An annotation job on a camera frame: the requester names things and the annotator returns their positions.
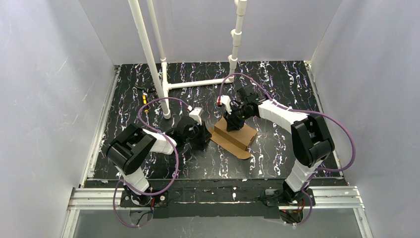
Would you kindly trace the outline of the brown cardboard box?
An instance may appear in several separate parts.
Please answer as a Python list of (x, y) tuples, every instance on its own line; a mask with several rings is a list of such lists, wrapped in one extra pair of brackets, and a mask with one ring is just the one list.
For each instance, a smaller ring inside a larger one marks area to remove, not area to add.
[(253, 143), (257, 131), (248, 125), (244, 125), (238, 131), (227, 131), (227, 122), (221, 118), (213, 127), (209, 129), (211, 140), (237, 159), (246, 160), (251, 157), (249, 147)]

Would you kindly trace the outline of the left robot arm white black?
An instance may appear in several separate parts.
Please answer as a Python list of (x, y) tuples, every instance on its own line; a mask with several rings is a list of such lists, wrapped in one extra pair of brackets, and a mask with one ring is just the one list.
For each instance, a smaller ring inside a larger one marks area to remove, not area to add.
[(109, 144), (106, 157), (114, 164), (123, 177), (124, 185), (136, 195), (156, 196), (166, 192), (176, 179), (160, 191), (150, 192), (150, 184), (141, 168), (146, 157), (154, 152), (165, 155), (175, 154), (175, 168), (179, 167), (177, 148), (184, 144), (202, 145), (207, 143), (212, 134), (204, 121), (197, 121), (184, 116), (178, 124), (166, 132), (152, 132), (129, 124)]

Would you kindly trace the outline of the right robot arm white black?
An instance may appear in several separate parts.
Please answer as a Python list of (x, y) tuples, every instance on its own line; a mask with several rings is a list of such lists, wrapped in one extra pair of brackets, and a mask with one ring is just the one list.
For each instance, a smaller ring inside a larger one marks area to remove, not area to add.
[(292, 136), (296, 160), (283, 189), (296, 193), (306, 187), (310, 176), (335, 149), (323, 116), (293, 112), (274, 99), (259, 96), (251, 86), (240, 88), (237, 93), (239, 102), (226, 95), (221, 95), (216, 100), (218, 106), (225, 108), (223, 117), (227, 123), (227, 131), (239, 131), (245, 120), (252, 117), (268, 120), (287, 130)]

